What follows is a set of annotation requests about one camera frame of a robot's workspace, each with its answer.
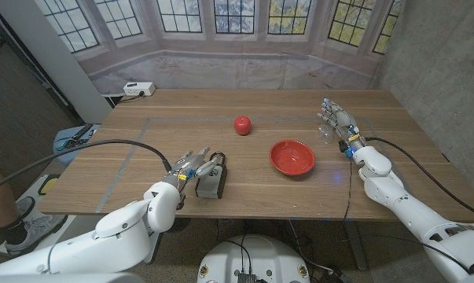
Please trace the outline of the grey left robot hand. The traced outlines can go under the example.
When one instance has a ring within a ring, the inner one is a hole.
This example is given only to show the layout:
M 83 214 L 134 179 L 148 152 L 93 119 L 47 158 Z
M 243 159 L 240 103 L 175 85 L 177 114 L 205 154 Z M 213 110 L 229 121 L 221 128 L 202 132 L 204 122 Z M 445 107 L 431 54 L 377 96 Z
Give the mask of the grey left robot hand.
M 180 160 L 171 165 L 171 170 L 163 177 L 162 182 L 173 185 L 181 193 L 190 179 L 209 175 L 219 161 L 218 157 L 213 157 L 209 161 L 204 160 L 209 149 L 205 147 L 198 154 L 193 154 L 192 151 L 185 153 Z

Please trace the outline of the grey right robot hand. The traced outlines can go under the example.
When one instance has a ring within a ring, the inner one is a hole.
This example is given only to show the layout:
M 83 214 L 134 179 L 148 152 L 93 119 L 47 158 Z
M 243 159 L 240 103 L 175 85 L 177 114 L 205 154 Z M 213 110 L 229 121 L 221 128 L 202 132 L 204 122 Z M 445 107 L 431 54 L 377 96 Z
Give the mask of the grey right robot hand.
M 366 146 L 366 140 L 360 135 L 356 119 L 336 102 L 325 97 L 318 116 L 335 130 L 349 149 L 355 152 Z

